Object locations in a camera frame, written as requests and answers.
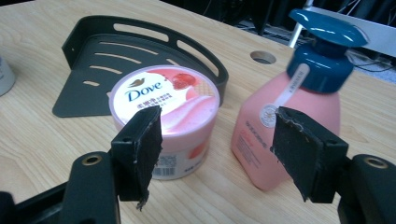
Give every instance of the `barcode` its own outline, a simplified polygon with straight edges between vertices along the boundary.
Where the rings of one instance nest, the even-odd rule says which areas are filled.
[[[175,168],[154,168],[154,175],[169,176],[175,174]]]
[[[159,166],[175,167],[177,165],[176,156],[160,156],[158,159]]]

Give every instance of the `dove body cream jar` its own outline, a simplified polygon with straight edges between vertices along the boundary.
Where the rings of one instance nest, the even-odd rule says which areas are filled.
[[[110,110],[121,130],[140,109],[159,105],[163,150],[155,179],[176,179],[204,161],[219,109],[219,92],[206,76],[186,67],[158,65],[122,78],[110,95]]]

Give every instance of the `dove logo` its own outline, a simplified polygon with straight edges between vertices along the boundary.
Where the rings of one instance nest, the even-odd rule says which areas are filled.
[[[131,83],[129,85],[129,87],[141,86],[141,85],[143,85],[143,83],[145,83],[145,79],[144,78],[140,78],[140,79],[135,80],[133,83]]]
[[[127,92],[125,92],[125,94],[128,96],[129,102],[132,102],[133,100],[136,100],[140,96],[148,95],[148,94],[150,94],[150,93],[152,93],[152,92],[154,92],[156,90],[159,90],[162,87],[163,87],[163,85],[161,84],[161,82],[157,82],[155,84],[152,84],[151,86],[147,86],[147,87],[145,87],[145,88],[143,88],[141,90],[138,90],[138,91],[136,91],[136,90],[127,91]]]

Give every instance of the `table surface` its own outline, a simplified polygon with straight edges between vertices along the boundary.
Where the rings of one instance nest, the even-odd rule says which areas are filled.
[[[110,116],[60,119],[51,109],[70,74],[61,46],[82,17],[113,15],[179,31],[211,50],[230,79],[205,163],[172,181],[152,180],[143,211],[120,203],[123,223],[338,223],[333,204],[304,203],[292,181],[263,192],[230,150],[238,109],[282,72],[292,49],[155,0],[36,0],[0,7],[0,55],[17,77],[0,97],[0,190],[19,203],[67,181],[72,162],[108,151],[117,134]],[[263,50],[276,62],[253,61]],[[341,137],[348,156],[372,154],[396,163],[396,86],[354,72],[340,91]]]

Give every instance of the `pump dispenser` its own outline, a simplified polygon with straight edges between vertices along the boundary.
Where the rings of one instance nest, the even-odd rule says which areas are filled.
[[[270,151],[279,106],[300,110],[335,134],[340,132],[338,91],[353,71],[345,55],[367,44],[366,35],[345,21],[302,9],[290,17],[316,38],[294,51],[285,72],[254,92],[241,106],[232,151],[250,180],[269,190],[290,178]]]

